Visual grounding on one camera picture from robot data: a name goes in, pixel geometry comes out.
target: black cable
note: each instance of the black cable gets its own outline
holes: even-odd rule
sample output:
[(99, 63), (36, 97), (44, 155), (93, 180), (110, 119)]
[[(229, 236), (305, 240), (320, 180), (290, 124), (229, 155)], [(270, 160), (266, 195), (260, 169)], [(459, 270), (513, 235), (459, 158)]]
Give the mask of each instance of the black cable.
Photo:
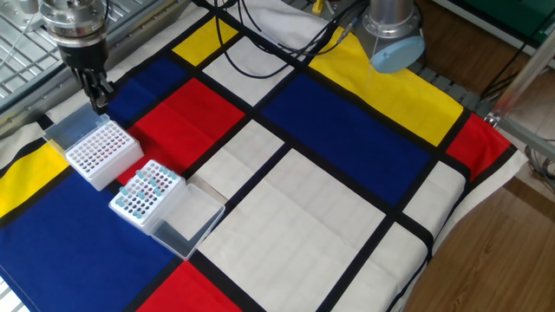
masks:
[(503, 73), (505, 73), (505, 71), (509, 68), (509, 66), (511, 66), (511, 64), (513, 64), (513, 62), (522, 53), (522, 51), (525, 49), (525, 47), (527, 45), (530, 45), (528, 43), (533, 39), (533, 36), (541, 30), (541, 28), (545, 25), (545, 23), (549, 22), (549, 20), (552, 18), (552, 16), (554, 14), (555, 14), (555, 8), (545, 17), (545, 19), (538, 25), (538, 27), (532, 32), (532, 34), (529, 35), (526, 38), (526, 41), (524, 43), (522, 43), (519, 50), (513, 55), (513, 57), (511, 57), (511, 60), (509, 60), (509, 62), (505, 65), (505, 67), (503, 69), (501, 69), (499, 71), (499, 73), (489, 82), (487, 87), (484, 89), (484, 91), (480, 95), (481, 100), (485, 99), (487, 97), (487, 94), (488, 93), (490, 94), (491, 93), (490, 91), (493, 88), (497, 87), (498, 83), (500, 83), (500, 82), (497, 82), (497, 80), (503, 75)]
[(109, 5), (110, 5), (110, 0), (106, 0), (106, 13), (104, 13), (104, 21), (108, 21), (108, 12), (109, 12)]
[(530, 166), (530, 169), (544, 179), (544, 185), (548, 186), (552, 192), (555, 192), (555, 174), (549, 172), (548, 170), (548, 166), (553, 164), (553, 162), (549, 159), (545, 159), (543, 164), (540, 165), (536, 151), (532, 150), (529, 146), (526, 146), (524, 153), (528, 158), (528, 165)]
[[(246, 7), (245, 4), (245, 0), (239, 0), (239, 2), (237, 3), (238, 5), (238, 14), (239, 14), (239, 20), (241, 22), (241, 24), (243, 24), (243, 26), (245, 26), (244, 21), (243, 21), (243, 15), (241, 12), (241, 4), (243, 4), (243, 7), (245, 9), (245, 13), (247, 15), (247, 17), (249, 18), (249, 20), (251, 21), (251, 23), (253, 24), (253, 26), (261, 33), (264, 33), (264, 31), (262, 31), (262, 29), (260, 29), (260, 27), (258, 27), (258, 25), (256, 24), (256, 22), (254, 22), (254, 19), (251, 16), (251, 13), (249, 12), (248, 8)], [(337, 47), (337, 45), (339, 45), (339, 42), (336, 42), (336, 44), (334, 44), (331, 48), (325, 50), (325, 51), (321, 51), (318, 53), (306, 53), (306, 49), (308, 49), (311, 45), (318, 43), (320, 40), (323, 40), (323, 38), (319, 38), (321, 34), (323, 34), (326, 30), (328, 30), (331, 26), (339, 23), (339, 21), (341, 21), (341, 19), (348, 13), (350, 13), (352, 10), (362, 6), (362, 5), (368, 5), (368, 2), (366, 0), (357, 0), (354, 3), (352, 3), (348, 8), (346, 8), (345, 10), (343, 10), (341, 13), (339, 13), (337, 16), (335, 16), (334, 18), (332, 18), (331, 21), (329, 21), (326, 26), (324, 26), (322, 29), (320, 29), (320, 31), (310, 40), (310, 42), (305, 45), (304, 47), (300, 48), (300, 49), (292, 49), (289, 47), (285, 47), (283, 44), (278, 43), (278, 47), (282, 48), (282, 49), (286, 49), (289, 50), (290, 52), (285, 51), (286, 53), (288, 53), (289, 55), (295, 55), (294, 57), (298, 58), (300, 55), (308, 55), (308, 56), (316, 56), (316, 55), (322, 55), (322, 54), (326, 54), (329, 53), (331, 50), (335, 49)], [(218, 0), (214, 0), (214, 7), (218, 10), (218, 9), (225, 9), (223, 6), (222, 7), (218, 7)], [(221, 35), (221, 29), (219, 27), (219, 17), (218, 14), (216, 14), (215, 16), (215, 21), (216, 21), (216, 31), (218, 33), (218, 40), (220, 45), (224, 45), (224, 41)], [(271, 53), (268, 49), (260, 46), (259, 44), (255, 43), (252, 39), (251, 41), (254, 43), (254, 45), (263, 50), (266, 53)], [(230, 65), (232, 65), (232, 67), (237, 70), (240, 74), (247, 76), (249, 78), (252, 79), (268, 79), (273, 77), (274, 75), (279, 74), (280, 72), (282, 72), (284, 69), (286, 69), (289, 64), (285, 64), (283, 65), (283, 67), (278, 68), (276, 71), (274, 71), (271, 74), (268, 75), (252, 75), (249, 73), (246, 73), (244, 70), (242, 70), (241, 68), (239, 68), (233, 61), (232, 58), (229, 56), (229, 54), (227, 53), (227, 51), (224, 51), (224, 56), (227, 59), (227, 61), (230, 63)]]
[(420, 9), (420, 5), (418, 5), (418, 3), (416, 3), (415, 1), (415, 8), (418, 10), (418, 15), (420, 16), (420, 21), (418, 22), (418, 28), (422, 28), (422, 25), (424, 25), (424, 15), (422, 14), (422, 10)]
[[(218, 0), (214, 0), (214, 7), (218, 8)], [(224, 40), (222, 39), (222, 33), (221, 33), (220, 28), (219, 28), (219, 18), (218, 18), (218, 14), (216, 14), (215, 18), (216, 18), (216, 32), (218, 33), (219, 44), (220, 44), (221, 46), (223, 46), (223, 45), (224, 45)], [(275, 75), (281, 73), (284, 69), (286, 69), (286, 68), (289, 66), (289, 64), (285, 64), (285, 65), (283, 65), (283, 67), (279, 68), (279, 69), (276, 70), (275, 72), (273, 72), (273, 73), (271, 73), (271, 74), (268, 74), (268, 75), (261, 75), (261, 76), (258, 76), (258, 75), (251, 75), (251, 74), (246, 73), (245, 71), (241, 70), (241, 68), (239, 68), (237, 65), (235, 65), (235, 63), (232, 61), (232, 58), (229, 57), (229, 55), (227, 54), (227, 50), (224, 51), (224, 55), (225, 55), (225, 58), (227, 59), (227, 61), (230, 63), (230, 65), (232, 65), (232, 67), (233, 67), (235, 70), (237, 70), (240, 74), (242, 74), (242, 75), (244, 75), (244, 76), (247, 76), (247, 77), (249, 77), (249, 78), (252, 78), (252, 79), (268, 79), (268, 78), (272, 78), (273, 76), (275, 76)]]
[[(260, 29), (260, 27), (258, 27), (257, 23), (254, 22), (254, 19), (252, 18), (248, 8), (246, 7), (246, 3), (245, 0), (240, 0), (240, 3), (243, 4), (243, 7), (245, 8), (245, 13), (247, 15), (247, 17), (249, 18), (249, 20), (251, 21), (252, 25), (259, 31), (264, 33), (264, 31), (262, 31), (262, 29)], [(326, 31), (327, 29), (329, 29), (332, 25), (339, 23), (339, 21), (346, 15), (349, 14), (352, 10), (357, 9), (360, 6), (366, 6), (368, 5), (368, 1), (367, 0), (357, 0), (355, 2), (353, 2), (349, 7), (345, 8), (345, 10), (341, 11), (340, 13), (338, 13), (336, 16), (334, 16), (334, 18), (332, 18), (313, 38), (312, 40), (305, 45), (304, 47), (300, 48), (300, 49), (293, 49), (293, 48), (289, 48), (284, 46), (281, 43), (277, 43), (277, 46), (281, 49), (285, 49), (290, 51), (290, 54), (299, 54), (299, 55), (305, 55), (305, 56), (318, 56), (318, 55), (322, 55), (322, 54), (326, 54), (328, 52), (330, 52), (332, 49), (334, 49), (335, 47), (337, 47), (338, 44), (334, 45), (332, 49), (326, 50), (326, 51), (322, 51), (320, 53), (306, 53), (306, 49), (308, 49), (310, 47), (310, 45), (316, 44), (317, 42), (319, 42), (320, 40), (322, 40), (322, 38), (317, 39), (324, 31)]]

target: pipette tip box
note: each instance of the pipette tip box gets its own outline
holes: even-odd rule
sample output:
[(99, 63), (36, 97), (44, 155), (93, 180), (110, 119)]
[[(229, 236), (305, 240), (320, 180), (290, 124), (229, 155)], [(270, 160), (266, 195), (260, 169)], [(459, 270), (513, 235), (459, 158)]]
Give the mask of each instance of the pipette tip box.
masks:
[(120, 188), (109, 207), (184, 260), (225, 211), (218, 200), (154, 160)]
[(70, 147), (65, 157), (97, 191), (143, 157), (139, 142), (109, 120)]

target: metal frame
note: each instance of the metal frame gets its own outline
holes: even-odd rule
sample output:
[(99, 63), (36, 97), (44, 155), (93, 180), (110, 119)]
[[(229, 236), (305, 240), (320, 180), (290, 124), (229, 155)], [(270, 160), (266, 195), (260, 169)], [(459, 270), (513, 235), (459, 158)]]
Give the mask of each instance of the metal frame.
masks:
[[(118, 62), (133, 53), (165, 27), (174, 23), (190, 0), (152, 1), (142, 10), (121, 17), (108, 35), (110, 57), (106, 68), (110, 70)], [(43, 71), (35, 79), (38, 83), (26, 84), (4, 100), (8, 108), (0, 114), (0, 138), (13, 133), (20, 126), (32, 122), (49, 109), (67, 100), (79, 91), (70, 70), (62, 61)]]

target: white square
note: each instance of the white square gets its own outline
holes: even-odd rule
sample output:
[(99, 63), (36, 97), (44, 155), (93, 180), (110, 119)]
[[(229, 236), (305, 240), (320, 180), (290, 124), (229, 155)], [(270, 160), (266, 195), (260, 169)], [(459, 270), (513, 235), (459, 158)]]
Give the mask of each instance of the white square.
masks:
[(250, 121), (195, 175), (229, 199), (282, 144), (277, 136)]
[(393, 224), (333, 310), (387, 310), (422, 265), (427, 252), (426, 245), (418, 237)]
[(314, 311), (383, 218), (290, 151), (199, 249), (264, 309)]
[[(286, 64), (277, 56), (257, 48), (246, 37), (229, 48), (227, 54), (237, 67), (251, 75), (268, 75)], [(225, 55), (221, 55), (203, 71), (235, 95), (255, 106), (292, 70), (293, 67), (288, 66), (279, 74), (267, 79), (250, 78), (235, 70)]]
[(403, 212), (437, 237), (464, 187), (462, 174), (438, 162)]

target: fabric mat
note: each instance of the fabric mat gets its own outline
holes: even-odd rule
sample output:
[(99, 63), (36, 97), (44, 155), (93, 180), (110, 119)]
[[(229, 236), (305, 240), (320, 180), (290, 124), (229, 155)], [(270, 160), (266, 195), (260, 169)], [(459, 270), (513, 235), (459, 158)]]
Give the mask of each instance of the fabric mat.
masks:
[[(245, 2), (263, 31), (196, 1), (108, 72), (119, 89), (108, 115), (145, 157), (101, 192), (39, 124), (0, 141), (0, 276), (26, 309), (400, 311), (447, 234), (525, 163), (420, 77), (375, 72), (352, 34), (297, 59), (275, 43), (302, 47), (326, 22)], [(253, 75), (288, 66), (252, 79), (224, 51)], [(40, 124), (86, 101), (81, 91)], [(225, 201), (189, 262), (108, 208), (149, 159)]]

